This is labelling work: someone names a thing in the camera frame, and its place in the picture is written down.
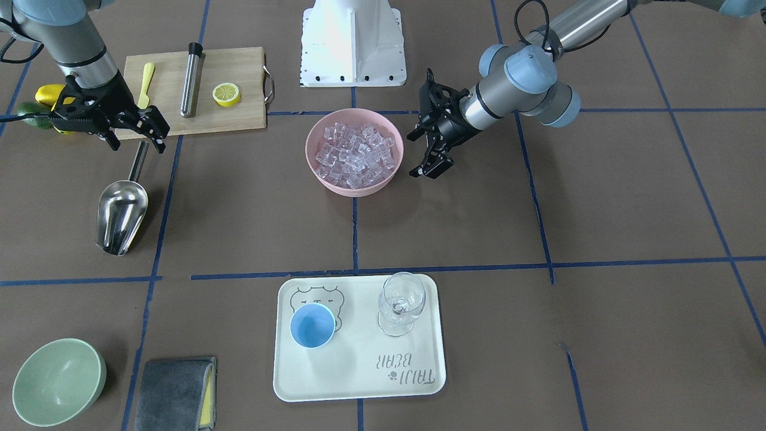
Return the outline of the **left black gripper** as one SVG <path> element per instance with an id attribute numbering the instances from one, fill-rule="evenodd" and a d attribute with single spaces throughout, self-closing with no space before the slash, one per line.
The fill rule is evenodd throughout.
<path id="1" fill-rule="evenodd" d="M 439 84 L 432 69 L 427 68 L 425 82 L 418 91 L 418 123 L 407 134 L 407 140 L 412 142 L 426 136 L 427 149 L 422 162 L 409 172 L 411 177 L 437 179 L 454 166 L 449 151 L 479 133 L 460 109 L 460 102 L 469 95 L 468 89 L 457 90 Z"/>

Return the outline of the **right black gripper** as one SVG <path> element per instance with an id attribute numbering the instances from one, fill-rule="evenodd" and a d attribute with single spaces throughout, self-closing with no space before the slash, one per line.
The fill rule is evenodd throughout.
<path id="1" fill-rule="evenodd" d="M 158 107 L 138 109 L 122 73 L 117 71 L 105 84 L 85 88 L 73 74 L 65 77 L 50 123 L 58 130 L 99 134 L 112 150 L 120 149 L 113 129 L 132 130 L 151 140 L 158 154 L 165 152 L 170 126 Z"/>

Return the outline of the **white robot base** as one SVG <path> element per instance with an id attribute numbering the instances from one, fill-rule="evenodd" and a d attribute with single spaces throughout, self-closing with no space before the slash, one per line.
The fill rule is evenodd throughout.
<path id="1" fill-rule="evenodd" d="M 302 87 L 398 87 L 408 72 L 402 16 L 388 1 L 316 1 L 302 17 Z"/>

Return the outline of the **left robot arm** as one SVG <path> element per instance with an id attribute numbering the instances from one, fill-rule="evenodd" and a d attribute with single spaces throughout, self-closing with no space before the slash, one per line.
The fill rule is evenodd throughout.
<path id="1" fill-rule="evenodd" d="M 540 2 L 544 23 L 520 35 L 515 44 L 487 47 L 479 60 L 481 79 L 473 86 L 451 88 L 438 83 L 433 71 L 427 70 L 418 91 L 418 123 L 406 136 L 413 142 L 424 136 L 427 147 L 410 176 L 437 179 L 454 166 L 449 155 L 452 148 L 510 114 L 535 117 L 553 128 L 569 125 L 582 99 L 559 80 L 556 62 L 596 42 L 613 22 L 638 5 L 638 1 L 579 1 L 551 17 Z"/>

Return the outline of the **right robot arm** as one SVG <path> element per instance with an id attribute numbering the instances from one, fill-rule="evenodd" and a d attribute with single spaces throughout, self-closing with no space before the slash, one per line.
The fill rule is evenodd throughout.
<path id="1" fill-rule="evenodd" d="M 148 138 L 165 150 L 170 127 L 153 105 L 140 108 L 108 52 L 90 12 L 105 1 L 3 1 L 2 31 L 14 40 L 38 42 L 65 75 L 65 88 L 49 112 L 61 131 L 96 135 L 118 150 L 116 130 Z"/>

